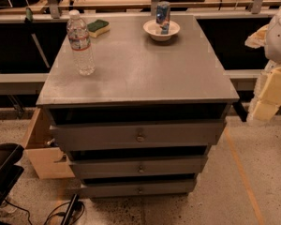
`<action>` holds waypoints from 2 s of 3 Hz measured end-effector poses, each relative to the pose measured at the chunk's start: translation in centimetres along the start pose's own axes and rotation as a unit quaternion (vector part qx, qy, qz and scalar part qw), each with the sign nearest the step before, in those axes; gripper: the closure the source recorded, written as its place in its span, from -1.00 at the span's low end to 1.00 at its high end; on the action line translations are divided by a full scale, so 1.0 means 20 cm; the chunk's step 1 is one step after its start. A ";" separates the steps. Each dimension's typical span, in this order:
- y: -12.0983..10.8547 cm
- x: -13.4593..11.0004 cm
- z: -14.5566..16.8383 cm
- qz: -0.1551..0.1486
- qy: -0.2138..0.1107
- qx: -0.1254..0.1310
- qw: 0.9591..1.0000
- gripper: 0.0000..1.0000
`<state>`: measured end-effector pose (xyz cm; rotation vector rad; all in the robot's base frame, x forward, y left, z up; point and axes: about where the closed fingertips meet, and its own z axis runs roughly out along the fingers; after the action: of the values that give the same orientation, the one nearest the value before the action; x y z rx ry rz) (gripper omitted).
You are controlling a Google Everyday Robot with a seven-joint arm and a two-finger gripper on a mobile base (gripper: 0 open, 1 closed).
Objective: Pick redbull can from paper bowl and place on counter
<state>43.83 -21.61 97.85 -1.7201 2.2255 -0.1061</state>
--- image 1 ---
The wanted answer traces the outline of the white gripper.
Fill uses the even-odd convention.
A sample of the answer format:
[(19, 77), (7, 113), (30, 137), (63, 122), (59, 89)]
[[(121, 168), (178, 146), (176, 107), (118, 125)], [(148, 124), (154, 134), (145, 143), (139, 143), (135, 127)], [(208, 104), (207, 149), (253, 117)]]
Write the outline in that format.
[[(268, 24), (250, 35), (244, 45), (253, 49), (265, 45)], [(281, 67), (273, 68), (270, 72), (260, 77), (255, 93), (252, 119), (262, 122), (270, 121), (281, 107)]]

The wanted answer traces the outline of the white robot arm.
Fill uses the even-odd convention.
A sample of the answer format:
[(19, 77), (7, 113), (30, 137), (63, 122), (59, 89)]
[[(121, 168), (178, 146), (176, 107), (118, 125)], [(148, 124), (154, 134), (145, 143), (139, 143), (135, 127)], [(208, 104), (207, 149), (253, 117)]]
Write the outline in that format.
[(281, 107), (281, 8), (268, 24), (249, 36), (244, 45), (254, 49), (263, 47), (268, 59), (256, 81), (246, 121), (268, 122)]

